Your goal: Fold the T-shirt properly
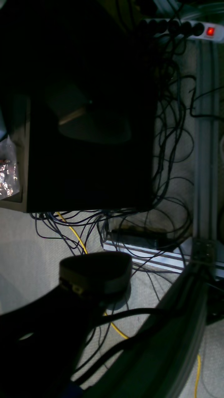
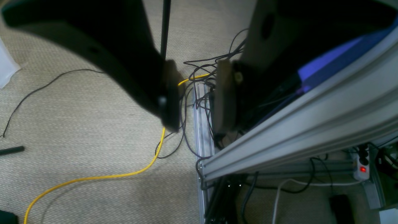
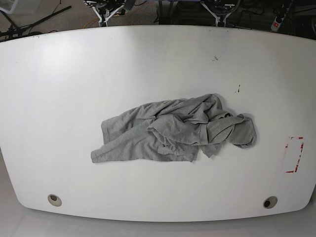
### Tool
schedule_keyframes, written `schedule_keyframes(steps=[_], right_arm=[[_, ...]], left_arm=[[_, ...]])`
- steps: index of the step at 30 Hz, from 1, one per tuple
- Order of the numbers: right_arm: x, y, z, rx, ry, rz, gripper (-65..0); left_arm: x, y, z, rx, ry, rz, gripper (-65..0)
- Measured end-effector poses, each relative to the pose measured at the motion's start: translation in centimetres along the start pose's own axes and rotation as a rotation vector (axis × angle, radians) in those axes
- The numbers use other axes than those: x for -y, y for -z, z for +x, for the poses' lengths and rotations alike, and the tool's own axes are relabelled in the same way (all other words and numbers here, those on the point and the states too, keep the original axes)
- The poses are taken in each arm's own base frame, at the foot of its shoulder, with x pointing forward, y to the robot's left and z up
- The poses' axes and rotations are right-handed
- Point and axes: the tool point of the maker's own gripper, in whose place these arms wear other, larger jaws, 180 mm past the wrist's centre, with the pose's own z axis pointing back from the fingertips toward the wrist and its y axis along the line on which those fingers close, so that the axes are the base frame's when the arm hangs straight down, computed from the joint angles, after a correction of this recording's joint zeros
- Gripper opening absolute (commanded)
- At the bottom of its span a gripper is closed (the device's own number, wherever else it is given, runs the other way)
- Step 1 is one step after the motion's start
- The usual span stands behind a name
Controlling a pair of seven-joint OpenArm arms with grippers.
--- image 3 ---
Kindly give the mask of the white arm base frame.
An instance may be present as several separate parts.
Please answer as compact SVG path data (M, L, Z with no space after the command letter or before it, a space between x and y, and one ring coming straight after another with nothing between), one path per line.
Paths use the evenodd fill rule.
M241 0L202 0L200 3L215 18L216 27L225 27L227 18L239 8Z
M107 27L108 21L115 15L125 15L125 0L84 0L98 17L99 27Z

